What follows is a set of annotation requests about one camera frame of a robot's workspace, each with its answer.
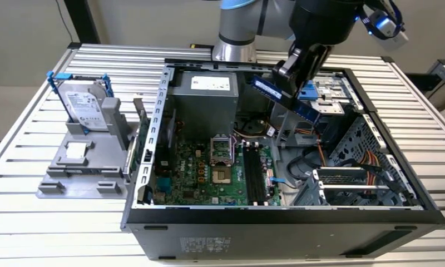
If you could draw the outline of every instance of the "metal frame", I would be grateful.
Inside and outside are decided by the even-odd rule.
[[[88,0],[64,0],[81,43],[101,43]]]
[[[129,110],[130,107],[134,109],[133,95],[140,93],[150,117],[165,57],[209,60],[210,50],[84,44],[78,50],[66,51],[54,72],[62,69],[78,75],[108,73],[113,78],[116,97],[122,100],[121,112],[125,113],[128,120],[137,121],[138,115]],[[258,51],[257,57],[260,63],[274,64],[286,57],[286,52]],[[332,55],[324,66],[353,70],[377,108],[380,120],[445,216],[445,130],[440,126],[438,119],[430,117],[428,110],[433,113],[436,111],[417,101],[410,92],[414,88],[405,85],[405,78],[397,75],[397,71],[392,70],[380,57]],[[60,203],[50,204],[48,201],[30,199],[28,193],[36,191],[42,172],[54,155],[53,149],[61,143],[64,135],[61,125],[66,114],[56,103],[57,98],[49,94],[49,88],[46,85],[41,86],[0,144],[0,244],[4,246],[0,248],[0,263],[16,265],[25,260],[37,265],[80,265],[85,259],[92,260],[93,264],[105,266],[121,264],[122,261],[130,265],[149,264],[134,240],[128,239],[126,233],[116,233],[118,227],[109,224],[112,214],[120,217],[122,202],[60,200]],[[26,227],[24,224],[6,224],[9,223],[5,222],[6,218],[12,217],[13,221],[25,221]],[[26,257],[33,258],[21,259],[22,254],[12,248],[20,244],[40,246],[41,249],[33,249],[26,253]],[[60,252],[49,250],[48,246],[58,245],[66,246],[65,254],[62,250]],[[246,264],[258,266],[368,264],[373,267],[385,264],[392,267],[441,264],[445,266],[445,228],[376,259],[330,260],[316,263],[304,259],[252,260],[236,263],[217,261],[217,265]]]

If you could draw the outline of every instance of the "label sticker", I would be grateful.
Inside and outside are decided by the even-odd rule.
[[[270,126],[270,128],[266,130],[266,135],[272,137],[274,132],[276,132],[276,128]]]
[[[192,77],[192,89],[229,91],[229,77]]]
[[[66,97],[80,124],[89,130],[106,130],[97,98],[85,92],[66,92]]]
[[[281,99],[282,94],[278,93],[274,89],[269,88],[265,84],[262,84],[260,81],[254,82],[254,85],[262,89],[265,92],[268,92],[272,96],[274,96],[277,99]]]
[[[190,252],[228,252],[230,245],[230,238],[180,238],[181,251]]]

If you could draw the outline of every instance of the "blue light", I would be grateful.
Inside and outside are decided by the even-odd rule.
[[[381,20],[380,21],[380,23],[378,24],[376,24],[376,28],[382,28],[382,26],[386,24],[389,22],[389,18],[386,17],[386,18],[384,18],[384,20]]]

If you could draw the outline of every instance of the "blue drive bracket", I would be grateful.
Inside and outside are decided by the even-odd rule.
[[[104,80],[104,83],[105,83],[105,93],[106,93],[106,96],[108,97],[113,97],[110,78],[106,75],[106,73],[104,74],[104,76],[101,77],[101,79]]]
[[[318,99],[317,87],[313,84],[313,81],[306,82],[304,88],[300,91],[298,99],[310,100],[310,101],[314,101],[316,99]]]
[[[313,125],[317,124],[321,113],[309,104],[300,100],[292,101],[292,97],[258,76],[253,77],[250,85],[266,98],[294,112],[305,121]]]
[[[49,84],[50,88],[53,89],[54,94],[57,94],[57,97],[60,98],[61,104],[64,106],[64,110],[66,111],[66,114],[68,114],[68,117],[69,117],[69,122],[73,123],[74,120],[73,120],[73,118],[70,116],[69,110],[66,109],[66,106],[65,106],[64,101],[62,101],[62,97],[60,95],[60,91],[57,90],[56,83],[54,83],[54,79],[56,80],[61,80],[61,81],[62,80],[70,80],[72,77],[73,77],[73,75],[69,74],[69,73],[58,73],[58,74],[56,74],[54,78],[53,78],[53,75],[54,75],[54,72],[53,71],[48,71],[48,73],[46,73],[46,76],[48,76],[46,81],[48,81],[48,84]]]

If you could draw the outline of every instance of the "blue latch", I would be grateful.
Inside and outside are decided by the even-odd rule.
[[[105,93],[106,93],[106,96],[108,96],[108,97],[113,97],[113,90],[112,90],[110,78],[109,78],[109,76],[106,75],[106,73],[105,73],[104,76],[102,76],[102,80],[104,80],[104,83],[105,83]]]
[[[313,84],[313,81],[308,81],[304,88],[298,94],[300,100],[316,100],[318,99],[317,87]]]

